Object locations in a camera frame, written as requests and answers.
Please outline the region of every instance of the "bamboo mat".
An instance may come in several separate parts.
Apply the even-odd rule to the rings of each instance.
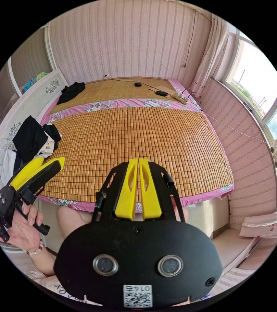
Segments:
[[[110,170],[130,158],[147,158],[166,168],[180,197],[233,183],[226,156],[199,112],[151,107],[115,108],[53,122],[62,134],[50,157],[65,157],[63,171],[42,195],[95,202]],[[138,183],[137,202],[141,202]]]
[[[166,79],[161,78],[146,78],[146,77],[127,77],[118,78],[121,80],[138,80],[145,82],[154,87],[164,86],[172,90],[172,94],[176,93],[173,86]],[[52,108],[49,115],[54,114],[64,109],[81,105],[94,103],[99,101],[116,100],[120,98],[150,98],[150,99],[165,99],[177,102],[174,97],[163,97],[155,94],[154,91],[149,90],[149,87],[142,84],[140,87],[135,87],[134,82],[116,81],[116,80],[98,80],[85,84],[85,89],[79,93],[74,99],[56,105]]]

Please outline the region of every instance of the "bracelet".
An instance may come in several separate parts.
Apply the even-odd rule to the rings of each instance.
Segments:
[[[37,254],[39,253],[42,249],[43,249],[43,244],[42,244],[42,240],[40,241],[40,245],[39,245],[39,248],[35,251],[26,251],[26,250],[23,250],[23,252],[25,252],[26,254],[28,255],[33,255],[33,254]]]

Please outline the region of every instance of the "black cloth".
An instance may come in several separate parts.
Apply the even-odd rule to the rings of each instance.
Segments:
[[[58,142],[61,140],[61,136],[54,124],[45,124],[42,126],[42,128],[51,137],[51,139],[54,140],[54,152],[58,148]]]
[[[14,163],[14,174],[25,164],[21,159],[19,153],[16,150],[13,150],[16,153],[15,163]]]
[[[29,116],[20,126],[13,143],[21,159],[27,163],[38,154],[47,140],[48,137],[42,126]]]
[[[85,89],[84,82],[75,82],[71,86],[65,86],[63,90],[61,90],[62,95],[59,97],[59,100],[56,105],[66,103],[73,98],[75,98],[79,93],[81,93]]]

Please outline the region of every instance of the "hand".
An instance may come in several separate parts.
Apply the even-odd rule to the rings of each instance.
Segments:
[[[41,236],[38,230],[33,227],[34,221],[38,225],[43,222],[43,213],[38,211],[33,205],[22,205],[24,214],[28,214],[26,220],[17,209],[15,209],[12,227],[7,230],[9,234],[8,243],[12,244],[22,250],[35,251],[40,246]]]
[[[174,208],[174,212],[175,212],[176,221],[181,221],[180,214],[178,213],[174,197],[171,197],[171,198],[172,198],[172,204],[173,204],[173,208]],[[183,208],[183,213],[184,213],[185,222],[187,222],[187,220],[188,220],[188,211],[185,208]]]

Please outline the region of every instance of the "tree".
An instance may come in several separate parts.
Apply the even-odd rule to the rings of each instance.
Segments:
[[[251,96],[250,92],[249,92],[248,90],[246,90],[246,89],[244,89],[244,90],[242,91],[242,93],[243,93],[247,98],[249,98],[249,97]]]

